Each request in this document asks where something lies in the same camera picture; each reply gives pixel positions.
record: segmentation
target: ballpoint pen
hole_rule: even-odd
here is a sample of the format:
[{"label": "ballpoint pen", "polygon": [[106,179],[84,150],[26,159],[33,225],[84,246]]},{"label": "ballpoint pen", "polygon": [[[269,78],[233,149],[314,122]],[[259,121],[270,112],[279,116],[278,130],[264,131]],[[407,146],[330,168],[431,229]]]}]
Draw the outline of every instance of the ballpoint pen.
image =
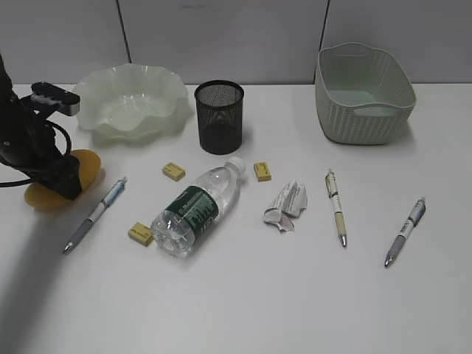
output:
[{"label": "ballpoint pen", "polygon": [[395,238],[395,241],[393,241],[392,247],[390,247],[390,250],[387,252],[384,263],[385,268],[389,267],[397,259],[398,254],[408,239],[408,236],[412,233],[413,228],[418,224],[425,211],[426,198],[422,197],[421,199],[418,199],[414,205],[412,212],[410,212],[410,215],[403,224],[403,227]]},{"label": "ballpoint pen", "polygon": [[98,219],[100,219],[100,216],[109,208],[111,205],[115,202],[115,200],[123,193],[125,190],[125,184],[128,181],[126,177],[123,177],[118,180],[117,183],[106,193],[105,197],[99,202],[97,207],[94,209],[93,212],[90,213],[90,215],[85,219],[79,228],[74,232],[74,234],[71,236],[69,239],[69,242],[66,244],[64,247],[64,250],[62,253],[67,254],[76,245],[79,244],[79,242],[87,235],[87,232],[92,228],[92,226],[97,222]]},{"label": "ballpoint pen", "polygon": [[331,169],[327,171],[324,181],[326,182],[327,194],[333,203],[334,220],[338,229],[339,242],[341,242],[343,247],[347,247],[347,233],[346,226],[344,225],[344,216],[342,215],[341,199],[339,198],[338,187],[336,186],[334,173]]}]

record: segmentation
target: water bottle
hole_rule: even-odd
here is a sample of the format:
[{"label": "water bottle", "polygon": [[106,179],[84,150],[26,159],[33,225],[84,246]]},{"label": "water bottle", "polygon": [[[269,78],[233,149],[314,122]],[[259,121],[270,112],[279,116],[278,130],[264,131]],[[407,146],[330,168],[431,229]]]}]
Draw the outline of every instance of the water bottle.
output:
[{"label": "water bottle", "polygon": [[237,180],[246,166],[238,157],[214,168],[183,191],[154,219],[151,231],[159,247],[173,255],[186,255],[200,235],[228,210],[237,197]]}]

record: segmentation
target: eraser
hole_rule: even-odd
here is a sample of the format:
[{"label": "eraser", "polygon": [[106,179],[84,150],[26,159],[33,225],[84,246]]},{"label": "eraser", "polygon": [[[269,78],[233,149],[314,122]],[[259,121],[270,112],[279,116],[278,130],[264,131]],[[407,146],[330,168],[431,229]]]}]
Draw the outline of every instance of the eraser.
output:
[{"label": "eraser", "polygon": [[271,171],[268,170],[268,166],[265,162],[254,164],[254,172],[259,182],[270,181],[272,179]]},{"label": "eraser", "polygon": [[150,229],[142,223],[135,223],[131,230],[128,231],[128,236],[144,246],[149,246],[149,243],[153,240]]},{"label": "eraser", "polygon": [[185,170],[172,162],[169,162],[162,168],[162,173],[174,181],[180,181],[185,176]]}]

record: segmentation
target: white pen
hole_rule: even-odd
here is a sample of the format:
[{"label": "white pen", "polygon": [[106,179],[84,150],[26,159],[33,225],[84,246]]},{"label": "white pen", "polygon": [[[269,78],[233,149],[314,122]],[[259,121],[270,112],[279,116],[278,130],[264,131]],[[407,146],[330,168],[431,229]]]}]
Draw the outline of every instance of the white pen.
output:
[{"label": "white pen", "polygon": [[334,173],[331,169],[328,169],[324,181],[326,182],[327,194],[333,203],[334,220],[338,229],[339,242],[341,242],[343,247],[347,247],[347,233],[346,226],[344,225],[344,216],[342,215],[341,199],[339,198],[338,186],[336,186]]}]

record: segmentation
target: black mesh pencil cup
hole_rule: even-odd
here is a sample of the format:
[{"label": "black mesh pencil cup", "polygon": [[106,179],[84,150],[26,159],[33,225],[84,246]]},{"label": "black mesh pencil cup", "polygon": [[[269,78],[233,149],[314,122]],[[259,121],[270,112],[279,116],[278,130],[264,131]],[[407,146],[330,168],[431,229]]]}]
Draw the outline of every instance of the black mesh pencil cup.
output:
[{"label": "black mesh pencil cup", "polygon": [[232,153],[243,139],[241,86],[231,81],[202,83],[195,90],[200,146],[215,155]]}]

